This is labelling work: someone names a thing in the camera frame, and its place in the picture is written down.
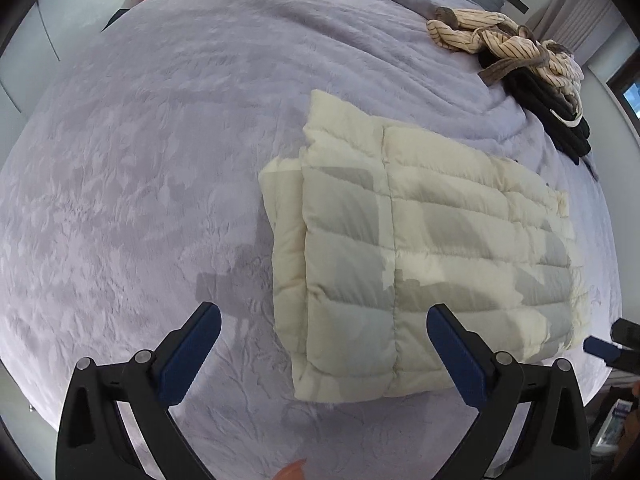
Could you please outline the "cream quilted down jacket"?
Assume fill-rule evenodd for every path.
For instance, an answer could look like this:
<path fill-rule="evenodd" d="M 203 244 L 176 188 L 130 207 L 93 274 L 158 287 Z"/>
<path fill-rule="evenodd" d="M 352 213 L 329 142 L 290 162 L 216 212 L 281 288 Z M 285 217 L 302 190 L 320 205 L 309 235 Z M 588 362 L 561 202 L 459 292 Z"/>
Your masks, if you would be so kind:
<path fill-rule="evenodd" d="M 448 388 L 425 331 L 434 304 L 521 361 L 580 343 L 590 309 L 564 192 L 514 160 L 320 90 L 304 133 L 296 157 L 259 176 L 274 330 L 298 400 Z"/>

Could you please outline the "black garment pile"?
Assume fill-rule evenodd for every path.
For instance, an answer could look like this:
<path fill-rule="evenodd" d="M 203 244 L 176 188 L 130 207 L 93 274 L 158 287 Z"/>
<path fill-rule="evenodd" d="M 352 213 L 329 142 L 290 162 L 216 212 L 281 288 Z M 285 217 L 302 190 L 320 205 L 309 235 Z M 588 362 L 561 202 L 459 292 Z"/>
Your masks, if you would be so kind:
<path fill-rule="evenodd" d="M 585 118 L 580 118 L 576 126 L 570 126 L 576 116 L 561 92 L 545 82 L 533 72 L 541 62 L 548 61 L 548 55 L 538 54 L 533 58 L 503 58 L 485 48 L 478 54 L 483 70 L 480 78 L 486 84 L 496 82 L 498 76 L 504 91 L 521 105 L 524 110 L 533 113 L 542 123 L 544 131 L 554 147 L 565 154 L 576 166 L 591 151 L 588 142 L 590 128 Z"/>

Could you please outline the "window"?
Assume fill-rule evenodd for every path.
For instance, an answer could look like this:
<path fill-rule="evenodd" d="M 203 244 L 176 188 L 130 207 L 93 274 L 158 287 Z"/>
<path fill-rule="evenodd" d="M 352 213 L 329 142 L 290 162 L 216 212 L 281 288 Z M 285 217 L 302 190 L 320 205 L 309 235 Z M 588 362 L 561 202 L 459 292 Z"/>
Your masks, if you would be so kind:
<path fill-rule="evenodd" d="M 640 132 L 640 53 L 635 50 L 606 83 L 631 125 Z"/>

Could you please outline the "lavender plush bed blanket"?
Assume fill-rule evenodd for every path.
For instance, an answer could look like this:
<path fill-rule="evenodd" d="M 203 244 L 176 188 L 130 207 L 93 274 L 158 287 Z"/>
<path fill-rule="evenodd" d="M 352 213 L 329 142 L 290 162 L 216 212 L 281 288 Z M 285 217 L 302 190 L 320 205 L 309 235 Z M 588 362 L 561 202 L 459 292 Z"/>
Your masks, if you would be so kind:
<path fill-rule="evenodd" d="M 1 171 L 1 359 L 51 425 L 84 356 L 122 362 L 203 301 L 222 331 L 175 416 L 219 479 L 303 460 L 311 479 L 428 479 L 474 413 L 452 388 L 363 402 L 294 394 L 274 330 L 259 176 L 306 145 L 311 93 L 518 162 L 568 198 L 590 320 L 620 314 L 599 183 L 427 17 L 470 0 L 148 0 L 67 62 Z M 608 378 L 582 340 L 582 396 Z"/>

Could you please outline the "grey curtain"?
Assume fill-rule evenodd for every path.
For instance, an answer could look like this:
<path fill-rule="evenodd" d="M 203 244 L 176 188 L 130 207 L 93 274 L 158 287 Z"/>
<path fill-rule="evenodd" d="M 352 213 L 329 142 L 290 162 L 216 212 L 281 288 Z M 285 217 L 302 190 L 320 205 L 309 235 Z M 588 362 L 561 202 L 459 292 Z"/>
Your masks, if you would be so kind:
<path fill-rule="evenodd" d="M 550 0 L 526 26 L 538 40 L 562 44 L 585 65 L 622 23 L 623 15 L 612 0 Z"/>

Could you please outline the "beige striped garment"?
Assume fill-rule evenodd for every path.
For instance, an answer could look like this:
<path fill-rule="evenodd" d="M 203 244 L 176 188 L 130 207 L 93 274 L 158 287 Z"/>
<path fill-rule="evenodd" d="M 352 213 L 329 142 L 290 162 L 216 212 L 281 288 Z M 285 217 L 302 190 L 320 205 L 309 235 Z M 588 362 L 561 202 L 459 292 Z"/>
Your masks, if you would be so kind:
<path fill-rule="evenodd" d="M 518 68 L 526 68 L 562 96 L 573 110 L 582 108 L 580 87 L 584 74 L 574 54 L 552 40 L 538 40 L 526 26 L 506 14 L 480 9 L 440 6 L 426 22 L 439 47 L 477 54 L 487 50 L 498 60 L 480 78 L 490 86 Z"/>

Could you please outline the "white wardrobe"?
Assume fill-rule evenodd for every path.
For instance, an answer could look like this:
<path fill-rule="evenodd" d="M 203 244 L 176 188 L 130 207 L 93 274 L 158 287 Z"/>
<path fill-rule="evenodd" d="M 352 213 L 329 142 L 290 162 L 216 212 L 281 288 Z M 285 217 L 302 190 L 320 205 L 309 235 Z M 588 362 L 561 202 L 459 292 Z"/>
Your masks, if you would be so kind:
<path fill-rule="evenodd" d="M 1 85 L 32 114 L 61 65 L 93 42 L 126 0 L 37 0 L 1 57 Z"/>

